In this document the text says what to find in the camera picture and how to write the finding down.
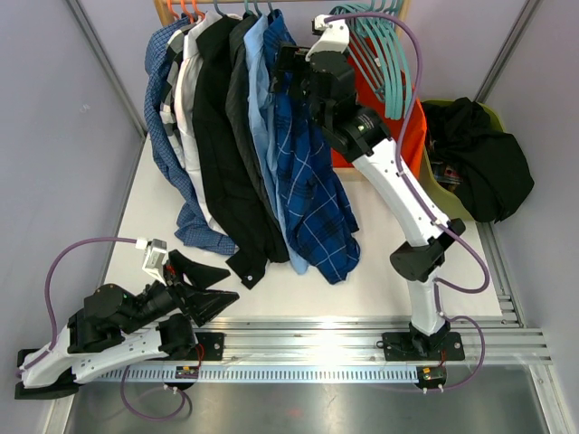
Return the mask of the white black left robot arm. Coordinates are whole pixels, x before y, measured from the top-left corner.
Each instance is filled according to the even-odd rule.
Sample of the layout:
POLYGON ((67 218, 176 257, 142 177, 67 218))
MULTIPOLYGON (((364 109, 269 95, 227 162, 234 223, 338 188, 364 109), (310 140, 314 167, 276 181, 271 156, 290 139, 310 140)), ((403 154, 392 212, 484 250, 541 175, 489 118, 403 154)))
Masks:
POLYGON ((54 400, 75 394, 102 374, 148 360, 197 356, 197 328, 239 299, 215 284, 228 269, 194 262, 172 250, 159 278, 138 294, 108 283, 85 297, 55 344, 19 352, 17 400, 54 400))

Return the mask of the blue plaid shirt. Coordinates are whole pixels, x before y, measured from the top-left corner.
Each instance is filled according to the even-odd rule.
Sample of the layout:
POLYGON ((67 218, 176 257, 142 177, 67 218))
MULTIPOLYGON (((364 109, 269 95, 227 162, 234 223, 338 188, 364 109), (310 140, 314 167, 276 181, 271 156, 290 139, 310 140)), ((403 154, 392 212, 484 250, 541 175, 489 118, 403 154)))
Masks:
POLYGON ((282 52, 295 43, 280 11, 263 43, 272 97, 268 158, 281 233, 298 260, 297 272, 314 267, 335 285, 346 280, 360 258, 356 217, 334 171, 331 148, 311 119, 306 100, 292 87, 297 71, 280 66, 282 52))

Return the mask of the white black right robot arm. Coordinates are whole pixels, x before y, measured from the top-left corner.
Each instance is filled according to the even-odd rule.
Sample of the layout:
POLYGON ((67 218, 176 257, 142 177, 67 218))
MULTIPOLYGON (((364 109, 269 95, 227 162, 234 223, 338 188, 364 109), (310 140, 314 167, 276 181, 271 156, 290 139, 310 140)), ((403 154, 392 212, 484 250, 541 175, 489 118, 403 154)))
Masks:
POLYGON ((308 104, 330 146, 370 182, 402 227, 405 241, 390 262, 406 280, 412 315, 408 330, 386 332, 378 342, 385 359, 464 360, 460 335, 441 316, 434 290, 445 252, 465 232, 464 222, 447 217, 415 179, 403 180, 407 166, 396 161, 396 143, 380 115, 359 103, 345 54, 284 42, 274 57, 272 86, 308 104))

